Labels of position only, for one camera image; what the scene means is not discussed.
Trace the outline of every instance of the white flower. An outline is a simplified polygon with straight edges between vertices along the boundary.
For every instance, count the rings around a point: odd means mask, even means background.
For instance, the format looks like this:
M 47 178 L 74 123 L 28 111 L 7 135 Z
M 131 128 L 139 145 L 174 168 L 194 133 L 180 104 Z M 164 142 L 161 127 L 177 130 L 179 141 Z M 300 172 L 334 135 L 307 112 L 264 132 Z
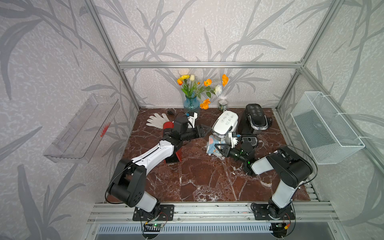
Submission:
M 215 87 L 215 91 L 214 93 L 216 94 L 216 96 L 220 96 L 220 94 L 223 92 L 223 87 L 221 85 L 217 85 Z

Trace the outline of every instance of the blue glass vase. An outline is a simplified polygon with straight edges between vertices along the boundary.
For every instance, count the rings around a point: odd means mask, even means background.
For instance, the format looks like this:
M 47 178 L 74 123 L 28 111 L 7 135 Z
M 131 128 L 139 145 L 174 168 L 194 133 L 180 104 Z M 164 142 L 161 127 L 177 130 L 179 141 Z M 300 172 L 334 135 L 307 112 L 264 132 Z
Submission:
M 197 99 L 194 94 L 192 95 L 191 98 L 185 96 L 185 101 L 184 101 L 184 112 L 189 113 L 189 115 L 193 116 L 193 112 L 197 113 L 197 115 L 200 114 L 200 102 Z

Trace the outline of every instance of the floor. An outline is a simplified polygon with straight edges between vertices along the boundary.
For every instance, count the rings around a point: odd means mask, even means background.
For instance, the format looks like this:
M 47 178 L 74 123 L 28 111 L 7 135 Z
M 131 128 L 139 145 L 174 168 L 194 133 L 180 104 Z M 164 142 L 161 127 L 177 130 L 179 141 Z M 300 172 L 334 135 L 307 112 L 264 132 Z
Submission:
M 181 109 L 171 109 L 178 113 Z M 230 109 L 239 116 L 244 109 Z M 272 126 L 258 135 L 259 145 L 255 157 L 261 158 L 286 144 L 273 111 L 264 109 L 273 118 Z M 154 113 L 166 113 L 166 109 L 144 109 L 137 116 L 124 157 L 136 157 L 154 145 L 162 137 L 162 130 L 146 125 Z M 212 126 L 221 112 L 218 109 L 201 110 L 196 124 Z M 148 175 L 146 191 L 162 202 L 196 201 L 268 201 L 279 184 L 274 170 L 250 177 L 241 170 L 241 164 L 230 158 L 220 160 L 205 153 L 208 136 L 194 139 L 182 148 L 182 162 L 161 162 Z M 293 200 L 309 201 L 304 186 Z

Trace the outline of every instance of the transparent plastic tray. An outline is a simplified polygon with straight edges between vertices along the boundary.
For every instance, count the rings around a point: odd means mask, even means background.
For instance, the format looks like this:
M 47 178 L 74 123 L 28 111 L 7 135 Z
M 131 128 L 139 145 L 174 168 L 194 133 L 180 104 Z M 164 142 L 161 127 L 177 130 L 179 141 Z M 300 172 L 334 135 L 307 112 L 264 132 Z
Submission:
M 92 94 L 43 155 L 53 162 L 88 163 L 119 108 L 118 99 Z

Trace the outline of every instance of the yellow flower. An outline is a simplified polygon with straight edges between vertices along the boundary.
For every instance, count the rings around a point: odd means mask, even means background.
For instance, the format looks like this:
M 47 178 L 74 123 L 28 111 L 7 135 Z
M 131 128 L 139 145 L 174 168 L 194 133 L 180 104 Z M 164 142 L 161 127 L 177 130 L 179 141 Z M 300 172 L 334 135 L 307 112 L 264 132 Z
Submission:
M 204 86 L 208 87 L 209 85 L 212 84 L 212 80 L 211 79 L 207 79 L 205 82 L 204 82 Z
M 200 104 L 200 107 L 202 108 L 202 109 L 208 109 L 209 108 L 209 104 L 211 103 L 211 101 L 209 100 L 209 99 L 206 99 L 206 100 L 204 100 L 204 102 L 202 103 L 202 104 Z
M 225 87 L 226 86 L 226 84 L 228 83 L 228 77 L 225 75 L 225 74 L 223 74 L 223 77 L 222 77 L 222 79 L 223 79 L 223 87 Z
M 179 79 L 184 80 L 184 79 L 188 79 L 188 78 L 189 78 L 189 75 L 183 75 Z

